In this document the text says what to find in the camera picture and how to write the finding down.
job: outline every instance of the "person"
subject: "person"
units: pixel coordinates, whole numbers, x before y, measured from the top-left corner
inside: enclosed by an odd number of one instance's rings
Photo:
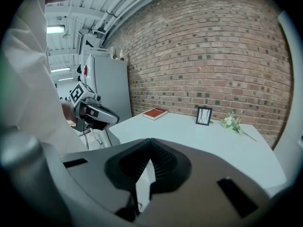
[[[50,77],[45,6],[65,0],[24,0],[1,44],[5,87],[0,125],[17,126],[59,153],[85,150],[66,120],[76,121],[72,104],[59,100]]]

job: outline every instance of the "red object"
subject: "red object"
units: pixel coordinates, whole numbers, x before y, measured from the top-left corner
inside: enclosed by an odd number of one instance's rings
[[[149,118],[149,119],[152,119],[152,120],[156,120],[156,119],[162,117],[163,115],[165,115],[167,113],[168,113],[168,111],[166,109],[154,108],[150,111],[147,111],[146,113],[143,113],[143,117]]]
[[[84,75],[87,76],[87,65],[84,67]]]

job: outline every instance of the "ceiling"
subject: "ceiling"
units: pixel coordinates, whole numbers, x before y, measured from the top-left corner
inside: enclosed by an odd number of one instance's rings
[[[64,34],[48,34],[48,55],[52,70],[70,67],[70,71],[59,71],[51,74],[52,80],[76,79],[79,74],[76,69],[94,48],[102,48],[105,35],[111,36],[121,24],[135,11],[152,0],[69,0],[46,6],[45,15],[48,26],[64,25]],[[112,26],[106,28],[110,21]],[[86,39],[90,45],[85,45],[84,53],[77,54],[79,48],[79,31],[87,29]],[[108,56],[108,53],[94,51],[95,54]]]

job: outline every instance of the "tabletop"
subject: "tabletop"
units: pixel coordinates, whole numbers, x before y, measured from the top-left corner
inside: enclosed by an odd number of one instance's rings
[[[145,138],[168,140],[212,153],[252,178],[263,189],[279,186],[286,181],[284,172],[269,145],[253,125],[241,128],[254,138],[225,130],[212,120],[209,126],[196,124],[196,118],[167,113],[153,121],[139,114],[109,130],[121,144]]]

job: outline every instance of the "picture frame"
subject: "picture frame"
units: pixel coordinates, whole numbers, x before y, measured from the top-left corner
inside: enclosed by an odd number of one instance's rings
[[[209,107],[198,107],[196,116],[196,124],[209,126],[210,119],[212,117],[212,108]]]

